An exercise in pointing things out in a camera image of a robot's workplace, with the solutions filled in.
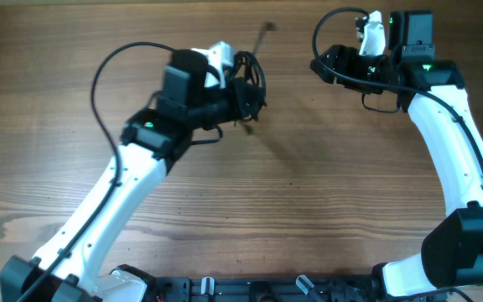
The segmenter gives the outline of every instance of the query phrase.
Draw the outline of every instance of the black cable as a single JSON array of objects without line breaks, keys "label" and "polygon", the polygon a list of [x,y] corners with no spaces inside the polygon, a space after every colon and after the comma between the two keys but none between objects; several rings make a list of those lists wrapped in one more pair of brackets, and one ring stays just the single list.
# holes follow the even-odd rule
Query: black cable
[{"label": "black cable", "polygon": [[207,65],[206,66],[206,71],[207,72],[210,72],[219,82],[221,82],[221,79],[219,77],[219,71],[217,71],[217,69],[214,66]]},{"label": "black cable", "polygon": [[369,106],[365,105],[365,96],[366,96],[366,94],[363,93],[362,96],[361,96],[361,104],[366,110],[379,112],[379,113],[396,113],[396,112],[400,111],[400,102],[396,102],[396,109],[394,109],[394,110],[381,110],[381,109],[369,107]]},{"label": "black cable", "polygon": [[191,142],[192,146],[195,145],[201,145],[201,144],[209,144],[209,143],[218,143],[222,138],[223,138],[223,130],[219,126],[215,126],[215,129],[217,130],[217,133],[219,134],[219,138],[216,139],[203,139],[199,141],[193,141]]},{"label": "black cable", "polygon": [[459,294],[461,298],[463,298],[466,302],[474,302],[473,299],[471,299],[466,293],[461,291],[461,289],[452,288],[452,289],[449,289],[449,293]]},{"label": "black cable", "polygon": [[318,32],[319,32],[320,28],[322,27],[322,25],[325,23],[325,21],[327,21],[329,18],[331,18],[335,14],[343,13],[343,12],[363,13],[366,16],[368,16],[368,13],[361,8],[338,8],[334,11],[331,11],[330,13],[327,13],[319,21],[318,25],[316,25],[316,28],[314,29],[314,33],[313,33],[313,36],[312,36],[312,50],[313,50],[313,53],[314,53],[314,59],[322,67],[324,67],[324,69],[326,69],[328,72],[332,73],[336,77],[340,77],[342,80],[352,81],[352,82],[356,82],[356,83],[359,83],[359,84],[362,84],[362,85],[373,86],[373,87],[387,89],[387,90],[391,90],[391,91],[408,91],[408,92],[412,92],[412,93],[415,93],[415,94],[419,94],[421,96],[426,96],[427,98],[430,98],[433,101],[437,102],[440,106],[442,106],[444,109],[446,109],[450,113],[450,115],[454,118],[455,122],[457,122],[461,126],[461,129],[463,130],[465,136],[469,140],[469,144],[470,144],[471,148],[473,149],[473,152],[476,156],[476,161],[478,162],[478,165],[480,166],[480,170],[481,170],[482,175],[483,175],[483,158],[482,158],[482,154],[480,152],[480,149],[478,148],[478,145],[476,144],[475,138],[473,137],[473,135],[470,132],[467,125],[465,124],[463,117],[460,116],[456,112],[456,110],[454,110],[454,108],[452,108],[445,101],[441,100],[440,98],[438,98],[437,96],[435,96],[431,93],[428,93],[426,91],[421,91],[419,89],[415,89],[415,88],[412,88],[412,87],[398,86],[398,85],[392,85],[392,84],[386,84],[386,83],[380,83],[380,82],[374,82],[374,81],[364,81],[364,80],[352,78],[352,77],[347,76],[347,75],[342,75],[341,73],[336,72],[335,70],[333,70],[332,68],[327,66],[322,61],[322,59],[319,57],[318,50],[316,48],[316,38],[318,37]]},{"label": "black cable", "polygon": [[410,295],[410,296],[407,296],[407,297],[399,297],[399,298],[397,298],[393,301],[394,302],[413,301],[413,299],[416,299],[416,298],[426,298],[426,297],[430,297],[430,296],[435,296],[437,294],[453,294],[453,293],[459,294],[461,296],[461,298],[463,298],[463,300],[465,300],[465,302],[474,302],[473,299],[471,299],[466,293],[462,292],[461,290],[459,290],[457,288],[438,289],[438,290],[434,290],[434,291],[427,292],[427,293],[413,294],[413,295]]},{"label": "black cable", "polygon": [[150,105],[152,105],[153,100],[158,97],[163,91],[154,91],[152,95],[149,97],[147,104],[145,105],[145,108],[149,108]]},{"label": "black cable", "polygon": [[20,298],[17,300],[17,302],[24,302],[27,300],[27,298],[44,282],[44,280],[51,275],[51,272],[57,266],[62,262],[64,258],[66,258],[66,255],[70,252],[70,250],[74,247],[74,245],[78,242],[80,237],[87,231],[91,223],[95,220],[95,218],[100,214],[101,209],[106,205],[106,203],[109,201],[109,198],[113,194],[113,191],[117,188],[118,181],[120,180],[121,177],[121,171],[122,171],[122,159],[121,155],[118,153],[117,146],[115,142],[113,141],[113,138],[111,134],[109,134],[109,131],[106,128],[106,125],[104,125],[103,121],[100,118],[100,114],[98,113],[96,109],[96,103],[95,103],[95,91],[96,91],[96,84],[98,82],[98,79],[100,78],[100,73],[106,66],[107,62],[114,57],[116,54],[120,53],[121,51],[125,49],[132,48],[134,46],[153,46],[153,47],[158,47],[161,49],[166,49],[169,51],[174,51],[173,48],[170,48],[168,46],[162,45],[162,44],[157,44],[157,43],[152,43],[152,42],[135,42],[135,43],[130,43],[126,44],[112,53],[110,53],[100,64],[100,67],[98,67],[98,70],[96,71],[96,74],[94,76],[94,80],[92,81],[92,86],[91,86],[91,108],[92,108],[92,113],[94,113],[94,117],[96,118],[96,121],[98,122],[98,125],[101,128],[101,131],[104,133],[106,136],[107,142],[109,143],[109,147],[111,148],[114,156],[115,156],[115,177],[113,178],[111,185],[109,186],[109,189],[107,190],[106,194],[102,198],[100,204],[98,207],[92,212],[92,214],[87,218],[83,226],[80,228],[80,230],[70,239],[66,247],[62,250],[62,252],[59,253],[59,256],[48,266],[46,270],[34,281],[31,286],[20,296]]},{"label": "black cable", "polygon": [[[244,76],[243,79],[245,81],[251,81],[254,86],[262,86],[262,102],[259,105],[258,111],[262,108],[262,106],[266,106],[265,97],[266,97],[266,78],[264,77],[264,72],[260,63],[258,63],[257,58],[254,54],[248,51],[238,51],[234,55],[234,66],[231,70],[229,70],[226,79],[227,81],[234,80],[234,77],[240,71],[241,67],[245,66]],[[252,120],[257,120],[257,115],[251,115],[249,118],[242,118],[243,122],[250,122]]]}]

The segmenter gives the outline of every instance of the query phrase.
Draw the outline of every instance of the wooden table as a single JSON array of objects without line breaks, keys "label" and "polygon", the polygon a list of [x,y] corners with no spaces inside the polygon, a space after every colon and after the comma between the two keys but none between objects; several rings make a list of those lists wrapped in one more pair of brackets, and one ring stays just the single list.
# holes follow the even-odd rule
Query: wooden table
[{"label": "wooden table", "polygon": [[[269,107],[254,134],[225,125],[218,144],[191,148],[138,208],[105,261],[156,276],[251,277],[368,273],[417,253],[444,219],[432,160],[408,115],[382,115],[309,69],[319,19],[340,1],[159,3],[0,8],[0,269],[52,237],[105,168],[110,152],[89,106],[92,76],[116,47],[148,40],[207,48],[225,40],[258,54]],[[350,1],[385,18],[431,8],[438,58],[457,62],[483,135],[483,2]],[[319,37],[359,47],[354,14]],[[120,54],[97,100],[118,135],[161,86],[168,54]],[[392,106],[395,96],[369,96]],[[196,137],[214,133],[198,131]],[[470,291],[483,300],[483,288]]]}]

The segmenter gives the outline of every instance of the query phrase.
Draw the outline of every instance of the wire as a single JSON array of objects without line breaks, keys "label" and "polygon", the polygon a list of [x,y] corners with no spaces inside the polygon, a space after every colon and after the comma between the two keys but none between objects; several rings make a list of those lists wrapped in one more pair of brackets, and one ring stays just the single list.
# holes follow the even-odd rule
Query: wire
[{"label": "wire", "polygon": [[150,105],[152,105],[152,101],[153,101],[153,100],[154,100],[156,97],[158,97],[160,94],[162,94],[162,93],[163,93],[163,91],[154,91],[154,92],[152,93],[152,95],[149,97],[148,102],[147,102],[147,104],[146,104],[145,108],[149,108],[149,107],[150,107]]},{"label": "wire", "polygon": [[113,194],[113,191],[118,187],[118,182],[121,177],[121,171],[122,171],[122,159],[121,155],[119,154],[117,150],[117,146],[115,142],[113,141],[113,138],[109,131],[106,128],[106,125],[103,123],[103,121],[100,118],[100,114],[98,113],[98,110],[96,109],[96,102],[95,102],[95,91],[96,91],[96,84],[98,82],[98,79],[100,78],[101,71],[104,69],[106,66],[107,62],[114,57],[116,54],[120,53],[121,51],[125,49],[129,49],[135,46],[153,46],[153,47],[158,47],[160,49],[166,49],[169,51],[175,51],[175,49],[170,48],[168,46],[162,45],[162,44],[157,44],[157,43],[152,43],[152,42],[135,42],[135,43],[130,43],[126,44],[118,49],[115,49],[112,53],[110,53],[100,64],[100,67],[98,67],[98,70],[96,71],[96,74],[94,76],[94,80],[92,81],[92,86],[91,86],[91,108],[92,108],[92,113],[94,114],[94,117],[96,121],[98,122],[98,125],[101,128],[101,131],[104,133],[106,136],[107,142],[109,143],[109,147],[112,150],[114,156],[115,156],[115,176],[111,182],[111,185],[109,186],[109,189],[107,190],[106,194],[104,197],[101,199],[100,204],[98,207],[92,212],[92,214],[87,218],[83,226],[80,228],[80,230],[70,239],[66,247],[62,250],[61,253],[59,253],[59,256],[48,266],[46,270],[34,281],[31,286],[20,296],[20,298],[17,300],[17,302],[24,302],[27,300],[27,298],[44,282],[48,276],[51,275],[51,272],[54,271],[55,268],[63,261],[64,258],[66,258],[67,254],[70,252],[70,250],[74,247],[74,245],[78,242],[80,237],[87,231],[89,226],[92,224],[92,222],[96,219],[98,214],[101,212],[101,209],[106,205],[106,203],[109,201],[111,198],[111,195]]},{"label": "wire", "polygon": [[[258,63],[257,58],[254,54],[248,51],[238,51],[234,55],[234,66],[232,69],[229,70],[226,79],[227,81],[234,80],[234,77],[240,71],[241,67],[245,66],[244,81],[251,81],[254,86],[262,86],[262,101],[258,104],[258,110],[260,111],[262,106],[267,106],[265,98],[266,98],[266,78],[264,77],[264,72],[262,71],[262,67]],[[253,114],[249,118],[243,118],[243,122],[250,122],[252,120],[257,121],[258,115]]]},{"label": "wire", "polygon": [[361,96],[361,104],[366,110],[379,112],[379,113],[396,113],[396,112],[400,111],[400,107],[401,107],[400,102],[396,102],[396,109],[395,110],[381,110],[381,109],[369,107],[369,106],[365,105],[365,96],[366,96],[366,94],[363,93],[362,96]]},{"label": "wire", "polygon": [[219,126],[215,126],[215,129],[217,130],[217,133],[219,134],[219,138],[216,139],[202,139],[198,141],[193,141],[191,142],[192,146],[195,145],[201,145],[201,144],[209,144],[209,143],[219,143],[219,141],[223,138],[223,130]]},{"label": "wire", "polygon": [[219,77],[219,71],[217,71],[217,69],[214,66],[207,65],[206,71],[210,72],[210,74],[213,75],[217,79],[217,81],[221,82],[220,77]]},{"label": "wire", "polygon": [[459,294],[461,296],[461,298],[463,298],[466,302],[474,302],[473,299],[471,299],[466,293],[461,291],[461,289],[452,288],[452,289],[449,289],[449,293]]},{"label": "wire", "polygon": [[395,299],[394,301],[395,302],[413,301],[413,299],[415,299],[415,298],[426,298],[426,297],[430,297],[430,296],[435,296],[437,294],[453,294],[453,293],[459,294],[461,296],[461,298],[463,298],[463,300],[465,300],[465,302],[474,302],[473,299],[471,299],[466,293],[464,293],[463,291],[461,291],[457,288],[438,289],[438,290],[434,290],[434,291],[427,292],[427,293],[413,294],[413,295],[410,295],[410,296],[407,296],[407,297],[400,297],[398,299]]},{"label": "wire", "polygon": [[335,14],[343,13],[343,12],[363,13],[366,16],[368,16],[368,13],[361,8],[338,8],[334,11],[327,13],[318,22],[318,25],[316,25],[316,28],[314,29],[314,33],[313,33],[313,36],[312,36],[312,50],[313,50],[313,53],[314,53],[314,59],[320,65],[322,65],[322,67],[324,67],[324,69],[326,69],[328,72],[332,73],[336,77],[340,77],[342,80],[352,81],[352,82],[356,82],[356,83],[359,83],[359,84],[362,84],[362,85],[378,87],[378,88],[387,89],[387,90],[391,90],[391,91],[408,91],[408,92],[412,92],[412,93],[415,93],[415,94],[419,94],[421,96],[426,96],[427,98],[430,98],[433,101],[437,102],[440,106],[442,106],[444,109],[446,109],[450,113],[450,115],[454,118],[455,122],[457,122],[461,126],[461,129],[463,130],[465,136],[469,140],[469,144],[470,144],[471,148],[473,149],[473,152],[476,156],[476,161],[478,162],[478,165],[480,166],[480,170],[481,170],[482,175],[483,175],[482,153],[481,153],[480,149],[478,148],[478,145],[476,144],[475,138],[473,137],[473,135],[470,132],[467,125],[465,124],[463,117],[460,114],[458,114],[456,112],[456,110],[454,110],[454,108],[452,108],[445,101],[441,100],[439,97],[437,97],[437,96],[435,96],[431,93],[428,93],[426,91],[421,91],[419,89],[415,89],[415,88],[412,88],[412,87],[398,86],[398,85],[380,83],[380,82],[375,82],[375,81],[364,81],[364,80],[359,80],[359,79],[356,79],[356,78],[353,78],[353,77],[350,77],[350,76],[347,76],[347,75],[342,75],[341,73],[336,72],[335,70],[331,69],[329,66],[324,64],[322,59],[319,57],[318,50],[316,48],[316,38],[318,37],[318,32],[319,32],[320,28],[322,27],[322,25],[325,23],[325,21],[327,21],[329,18],[331,18]]}]

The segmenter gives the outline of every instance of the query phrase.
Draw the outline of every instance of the wood grain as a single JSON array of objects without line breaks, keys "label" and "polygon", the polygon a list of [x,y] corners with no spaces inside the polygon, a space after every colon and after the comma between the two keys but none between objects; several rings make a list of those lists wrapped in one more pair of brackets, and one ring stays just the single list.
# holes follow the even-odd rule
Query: wood grain
[{"label": "wood grain", "polygon": [[[360,96],[309,70],[310,37],[328,2],[158,3],[0,8],[0,268],[30,257],[95,184],[109,150],[88,93],[101,60],[149,40],[251,49],[268,82],[255,133],[191,148],[117,239],[103,273],[128,263],[157,276],[367,273],[417,253],[444,218],[439,179],[407,115],[362,109]],[[455,60],[483,136],[483,3],[350,1],[368,11],[431,8],[440,59]],[[356,45],[352,15],[319,47]],[[168,54],[133,49],[106,68],[97,99],[113,133],[161,85]],[[395,96],[370,96],[391,106]],[[197,137],[213,133],[197,132]],[[483,300],[483,288],[471,291]]]}]

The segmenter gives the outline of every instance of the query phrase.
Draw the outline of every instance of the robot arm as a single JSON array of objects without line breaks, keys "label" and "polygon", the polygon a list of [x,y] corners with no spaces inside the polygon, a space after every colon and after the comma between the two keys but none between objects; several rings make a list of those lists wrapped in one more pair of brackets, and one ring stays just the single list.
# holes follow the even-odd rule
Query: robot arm
[{"label": "robot arm", "polygon": [[[239,63],[236,64],[239,61],[247,64],[244,78],[234,78],[240,69]],[[258,73],[256,77],[262,81],[262,87],[260,82],[247,82],[254,72]],[[16,257],[7,262],[0,274],[3,301],[18,298],[92,301],[92,296],[104,301],[121,297],[141,300],[147,286],[134,275],[117,273],[120,278],[116,283],[113,279],[98,282],[97,275],[107,252],[139,204],[163,181],[185,151],[191,145],[216,141],[192,141],[195,129],[215,128],[221,138],[220,123],[248,116],[256,119],[265,104],[265,81],[254,55],[247,52],[234,55],[230,45],[220,42],[208,50],[173,50],[165,68],[163,90],[157,95],[156,109],[145,107],[127,120],[118,147],[120,161],[113,157],[58,233],[30,262]],[[112,189],[116,164],[121,165],[118,168],[122,175]],[[109,198],[100,208],[104,196]],[[78,236],[98,208],[98,215]],[[60,260],[67,246],[70,251]],[[54,265],[48,274],[48,268]],[[31,284],[38,284],[38,290]],[[121,284],[130,285],[130,290],[113,290],[121,289]]]},{"label": "robot arm", "polygon": [[[456,86],[434,86],[430,93],[445,100],[460,113],[472,132],[483,158],[483,142],[470,115],[466,91],[458,89]],[[416,95],[411,101],[408,113],[423,135],[439,175],[444,193],[446,216],[453,215],[458,209],[463,210],[456,213],[467,213],[472,201],[477,203],[475,207],[483,208],[483,176],[469,141],[460,126],[453,121],[453,118],[444,108],[435,102],[431,102],[425,96]],[[453,221],[453,217],[448,218],[448,221]],[[483,216],[473,216],[468,221],[464,219],[460,224],[465,225],[466,222],[479,222],[480,227],[466,226],[470,227],[467,232],[444,234],[445,224],[441,224],[443,227],[439,231],[436,229],[432,233],[433,235],[428,236],[425,240],[423,244],[425,255],[419,253],[402,261],[385,265],[382,268],[382,277],[387,293],[393,297],[402,297],[432,292],[441,288],[439,283],[444,284],[445,282],[438,279],[435,281],[438,286],[432,284],[426,274],[426,268],[433,266],[448,268],[440,262],[451,263],[452,258],[464,255],[457,251],[457,253],[444,253],[445,249],[452,249],[456,245],[470,252],[467,256],[474,257],[475,260],[470,261],[469,264],[463,263],[461,265],[457,264],[458,261],[456,261],[454,268],[444,272],[429,272],[432,275],[430,277],[432,279],[437,278],[433,276],[434,274],[438,276],[448,275],[449,280],[452,280],[449,282],[452,284],[482,284],[483,272],[479,268],[483,266],[483,252],[474,249],[474,246],[482,247],[483,245]],[[450,238],[431,239],[448,235],[465,235],[468,238],[464,239],[470,240],[470,243],[453,242]],[[430,256],[433,254],[428,250],[430,244],[438,249],[436,252],[438,257]]]},{"label": "robot arm", "polygon": [[[342,12],[365,14],[356,20],[361,50],[333,45],[319,55],[319,28]],[[374,268],[389,300],[483,284],[483,142],[457,67],[434,58],[432,18],[429,11],[391,13],[389,56],[381,48],[384,35],[374,30],[382,29],[379,12],[337,9],[322,18],[313,36],[310,67],[323,81],[336,79],[363,95],[397,93],[397,107],[423,135],[443,187],[447,218],[423,241],[421,253]]]}]

